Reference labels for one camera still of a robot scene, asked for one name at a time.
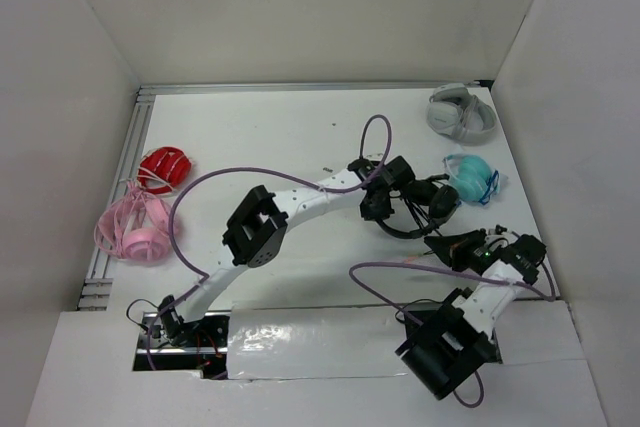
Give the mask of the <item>black headphones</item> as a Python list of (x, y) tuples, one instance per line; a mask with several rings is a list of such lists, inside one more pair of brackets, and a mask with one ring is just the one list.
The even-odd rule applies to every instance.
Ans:
[(386, 234), (401, 240), (415, 240), (436, 232), (452, 217), (460, 202), (457, 191), (446, 184), (448, 178), (447, 174), (439, 174), (393, 187), (391, 200), (399, 199), (405, 205), (415, 229), (404, 231), (391, 227), (385, 220), (374, 222)]

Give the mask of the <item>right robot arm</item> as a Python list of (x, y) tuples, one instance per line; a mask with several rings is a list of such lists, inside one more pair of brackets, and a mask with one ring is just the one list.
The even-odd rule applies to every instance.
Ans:
[(452, 273), (478, 276), (475, 289), (454, 289), (434, 310), (403, 313), (406, 340), (396, 355), (442, 400), (495, 359), (495, 323), (537, 282), (547, 248), (529, 234), (491, 240), (484, 229), (427, 236), (424, 243)]

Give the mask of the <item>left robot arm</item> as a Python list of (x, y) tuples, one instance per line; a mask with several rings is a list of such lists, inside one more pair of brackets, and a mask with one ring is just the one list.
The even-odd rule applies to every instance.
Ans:
[[(291, 190), (269, 191), (258, 185), (249, 190), (226, 222), (221, 244), (210, 267), (198, 268), (180, 250), (175, 221), (177, 208), (192, 189), (206, 180), (232, 173), (255, 173), (289, 180)], [(266, 265), (278, 255), (285, 235), (297, 226), (329, 212), (359, 207), (369, 220), (387, 218), (388, 195), (415, 180), (407, 161), (397, 156), (358, 158), (346, 168), (316, 182), (258, 167), (226, 168), (205, 174), (184, 188), (173, 203), (168, 231), (178, 259), (198, 276), (180, 296), (167, 296), (158, 308), (161, 332), (173, 346), (184, 346), (196, 337), (211, 304), (244, 272)]]

